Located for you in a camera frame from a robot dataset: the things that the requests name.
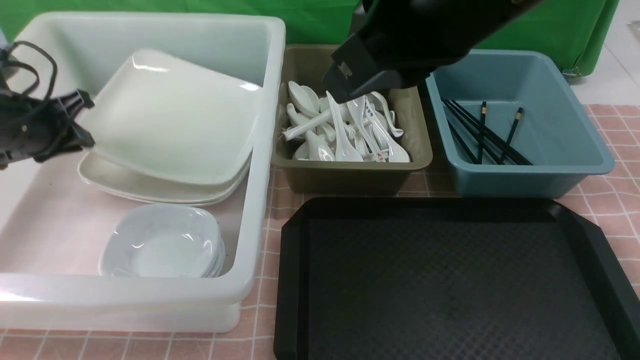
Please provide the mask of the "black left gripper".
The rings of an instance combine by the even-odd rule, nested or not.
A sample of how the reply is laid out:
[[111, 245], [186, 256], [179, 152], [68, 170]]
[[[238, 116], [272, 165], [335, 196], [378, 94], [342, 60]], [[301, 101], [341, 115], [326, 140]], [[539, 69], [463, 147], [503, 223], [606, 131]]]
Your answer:
[[86, 91], [55, 98], [36, 99], [2, 89], [0, 107], [0, 168], [34, 160], [42, 164], [52, 158], [89, 150], [92, 135], [76, 119], [94, 101]]

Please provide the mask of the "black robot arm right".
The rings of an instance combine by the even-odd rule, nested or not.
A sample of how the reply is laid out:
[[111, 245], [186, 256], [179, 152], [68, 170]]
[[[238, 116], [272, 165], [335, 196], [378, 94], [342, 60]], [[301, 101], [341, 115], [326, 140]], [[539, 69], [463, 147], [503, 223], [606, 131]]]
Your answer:
[[340, 104], [412, 88], [538, 5], [537, 0], [361, 0], [322, 83]]

